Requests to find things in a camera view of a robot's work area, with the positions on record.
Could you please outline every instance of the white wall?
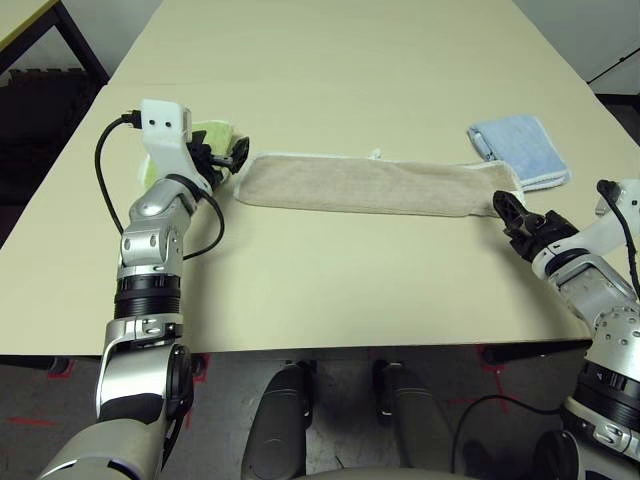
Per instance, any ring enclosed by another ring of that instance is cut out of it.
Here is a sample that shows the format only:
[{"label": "white wall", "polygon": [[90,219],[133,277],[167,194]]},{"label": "white wall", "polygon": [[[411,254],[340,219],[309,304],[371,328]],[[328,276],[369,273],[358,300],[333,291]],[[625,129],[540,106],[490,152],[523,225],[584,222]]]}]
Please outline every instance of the white wall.
[{"label": "white wall", "polygon": [[[63,0],[109,75],[116,70],[161,2],[162,0]],[[18,59],[12,68],[78,66],[78,60],[54,28]]]},{"label": "white wall", "polygon": [[[585,80],[640,47],[640,0],[514,2]],[[640,53],[591,87],[598,93],[640,92]]]}]

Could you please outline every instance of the floor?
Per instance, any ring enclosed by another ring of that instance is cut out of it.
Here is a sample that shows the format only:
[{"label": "floor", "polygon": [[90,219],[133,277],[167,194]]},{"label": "floor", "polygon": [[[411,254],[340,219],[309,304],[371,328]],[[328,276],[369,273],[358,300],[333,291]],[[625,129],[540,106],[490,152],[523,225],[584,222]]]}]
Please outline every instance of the floor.
[{"label": "floor", "polygon": [[[637,112],[626,107],[610,111],[640,144]],[[0,209],[0,245],[20,210]],[[376,358],[402,360],[416,371],[453,429],[464,408],[487,394],[504,393],[540,408],[558,406],[575,386],[583,353],[520,360],[501,368],[485,364],[475,346],[215,354],[198,379],[195,406],[162,477],[238,479],[262,391],[287,361],[317,360],[318,399],[307,431],[307,472],[315,473],[342,465],[399,464],[392,431],[375,418],[370,376]],[[97,372],[97,362],[90,360],[76,360],[70,371],[57,376],[0,366],[0,479],[33,478],[71,436],[93,423]],[[469,417],[461,445],[480,441],[498,466],[493,478],[517,480],[528,470],[539,436],[559,426],[556,417],[490,402]]]}]

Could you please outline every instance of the table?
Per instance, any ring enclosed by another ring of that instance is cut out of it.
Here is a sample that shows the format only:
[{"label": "table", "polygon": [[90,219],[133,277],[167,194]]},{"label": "table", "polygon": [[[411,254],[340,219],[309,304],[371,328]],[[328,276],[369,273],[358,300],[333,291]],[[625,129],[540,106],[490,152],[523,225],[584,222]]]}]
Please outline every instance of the table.
[{"label": "table", "polygon": [[[165,0],[103,88],[0,251],[0,351],[99,354],[118,235],[94,178],[95,142],[143,97],[225,119],[252,153],[322,152],[433,163],[479,157],[473,122],[537,115],[574,179],[527,194],[576,226],[595,183],[637,174],[640,153],[511,2]],[[121,218],[141,194],[139,132],[104,150]],[[223,244],[183,277],[195,351],[584,339],[586,327],[510,250],[494,218],[260,208],[218,193]],[[194,218],[186,249],[216,224]],[[626,272],[624,249],[608,257]]]},{"label": "table", "polygon": [[60,0],[7,0],[0,6],[0,73],[54,26],[96,85],[105,85],[109,75]]}]

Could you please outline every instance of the black metal table frame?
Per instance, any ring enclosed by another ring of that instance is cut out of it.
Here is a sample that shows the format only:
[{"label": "black metal table frame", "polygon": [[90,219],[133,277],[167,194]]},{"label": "black metal table frame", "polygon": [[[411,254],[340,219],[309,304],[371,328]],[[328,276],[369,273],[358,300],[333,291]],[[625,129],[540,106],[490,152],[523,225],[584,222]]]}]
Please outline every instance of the black metal table frame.
[{"label": "black metal table frame", "polygon": [[99,87],[106,85],[109,75],[61,1],[55,2],[0,51],[0,74],[4,73],[52,27],[56,27],[60,32],[93,82]]}]

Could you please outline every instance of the black cord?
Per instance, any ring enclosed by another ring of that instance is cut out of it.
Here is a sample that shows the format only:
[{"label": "black cord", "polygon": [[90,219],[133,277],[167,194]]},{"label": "black cord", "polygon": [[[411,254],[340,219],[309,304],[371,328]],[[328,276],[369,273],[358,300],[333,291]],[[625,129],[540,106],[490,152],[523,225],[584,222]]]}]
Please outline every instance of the black cord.
[{"label": "black cord", "polygon": [[96,144],[96,152],[94,155],[94,164],[96,167],[96,177],[98,178],[98,185],[100,185],[100,191],[102,192],[102,198],[104,198],[104,203],[107,205],[107,210],[109,210],[109,215],[111,215],[111,220],[116,225],[118,232],[122,235],[124,229],[122,228],[122,223],[120,223],[120,219],[118,218],[118,214],[116,213],[115,208],[113,208],[113,203],[111,202],[111,198],[109,197],[109,192],[107,191],[107,185],[104,183],[104,176],[102,175],[102,165],[100,164],[100,157],[102,155],[102,147],[104,146],[104,142],[107,140],[107,137],[118,125],[122,125],[125,123],[129,123],[127,118],[123,115],[122,117],[114,120],[107,128],[104,129],[102,135],[98,139],[98,143]]},{"label": "black cord", "polygon": [[220,205],[218,205],[218,202],[216,202],[215,199],[204,190],[200,190],[200,195],[202,195],[202,198],[204,198],[207,201],[207,203],[211,205],[211,207],[215,210],[216,215],[218,216],[218,220],[220,221],[218,236],[215,238],[213,242],[211,242],[206,247],[182,257],[183,260],[190,260],[204,253],[207,253],[210,250],[213,250],[220,243],[220,241],[222,240],[222,237],[224,236],[224,216],[222,215],[222,210],[220,209]]},{"label": "black cord", "polygon": [[171,435],[169,438],[165,438],[164,440],[164,449],[162,450],[162,467],[164,468],[167,460],[171,456],[171,452],[173,451],[173,447],[176,445],[176,441],[178,440],[178,434],[180,433],[180,428],[182,427],[182,420],[184,420],[184,416],[179,416],[175,419],[175,423],[173,424],[173,429],[171,430]]},{"label": "black cord", "polygon": [[456,427],[456,432],[453,435],[453,443],[451,445],[451,468],[450,468],[451,473],[456,473],[456,451],[458,449],[458,439],[460,437],[460,433],[462,432],[462,425],[464,424],[464,421],[467,419],[467,417],[475,407],[477,407],[481,403],[484,403],[488,400],[506,400],[521,408],[524,408],[525,410],[529,410],[530,412],[537,413],[538,415],[558,415],[560,413],[559,408],[556,408],[554,410],[541,410],[539,408],[532,407],[531,405],[527,405],[526,403],[523,403],[511,397],[507,397],[505,395],[487,395],[485,397],[480,397],[478,400],[476,400],[466,408],[466,410],[463,412],[462,416],[460,417],[458,426]]},{"label": "black cord", "polygon": [[[122,233],[124,232],[124,229],[122,228],[122,223],[118,218],[118,214],[116,213],[115,208],[113,207],[113,202],[111,201],[111,197],[109,196],[109,191],[107,190],[107,185],[104,181],[104,176],[102,174],[101,156],[102,156],[102,148],[104,147],[104,143],[106,142],[107,137],[111,134],[113,130],[115,130],[115,128],[118,125],[123,125],[125,123],[129,123],[133,125],[134,128],[141,128],[140,111],[133,110],[131,113],[125,113],[120,118],[114,120],[109,125],[107,125],[107,128],[104,129],[104,131],[102,132],[102,135],[100,135],[100,138],[98,139],[98,143],[96,144],[96,151],[94,155],[96,177],[98,179],[98,185],[100,185],[102,198],[104,198],[104,203],[107,205],[107,210],[109,210],[109,215],[111,216],[111,219],[113,220],[113,223],[118,229],[118,233],[120,233],[120,235],[122,235]],[[211,205],[213,210],[216,212],[216,215],[218,216],[218,220],[220,221],[220,229],[218,231],[218,236],[215,238],[213,242],[211,242],[209,245],[207,245],[206,247],[196,252],[190,253],[182,257],[183,260],[190,260],[192,258],[196,258],[200,255],[203,255],[213,250],[222,241],[222,237],[224,236],[224,228],[225,228],[224,216],[222,215],[222,210],[220,209],[220,205],[218,205],[218,202],[216,202],[215,199],[211,195],[209,195],[207,192],[205,192],[201,188],[198,188],[198,186],[195,183],[193,183],[191,180],[189,180],[186,177],[183,177],[182,175],[169,175],[169,177],[172,177],[173,180],[176,180],[182,183],[183,185],[185,185],[191,191],[191,193],[196,198],[196,200],[198,200],[199,198],[204,198],[207,201],[207,203]]]},{"label": "black cord", "polygon": [[633,289],[636,291],[636,295],[640,298],[640,282],[638,281],[638,269],[636,267],[636,254],[638,251],[636,250],[636,246],[633,243],[633,235],[631,235],[631,230],[629,229],[629,224],[627,223],[627,219],[624,218],[622,212],[616,205],[616,202],[611,198],[611,192],[614,187],[615,182],[610,182],[608,180],[600,180],[598,182],[597,190],[604,201],[607,202],[609,208],[613,212],[613,214],[620,222],[620,226],[622,227],[622,231],[624,232],[624,238],[627,242],[627,258],[629,260],[629,275],[631,276],[631,283],[633,284]]},{"label": "black cord", "polygon": [[621,63],[625,62],[626,60],[628,60],[629,58],[633,57],[636,53],[640,52],[640,47],[636,48],[633,52],[631,52],[629,55],[626,56],[622,56],[618,59],[618,61],[616,63],[614,63],[613,65],[611,65],[609,68],[606,68],[605,70],[603,70],[602,72],[600,72],[598,75],[596,75],[595,77],[593,77],[591,80],[589,80],[587,82],[587,85],[591,85],[593,82],[595,82],[597,79],[599,79],[601,76],[609,73],[611,70],[613,70],[614,68],[616,68],[618,65],[620,65]]}]

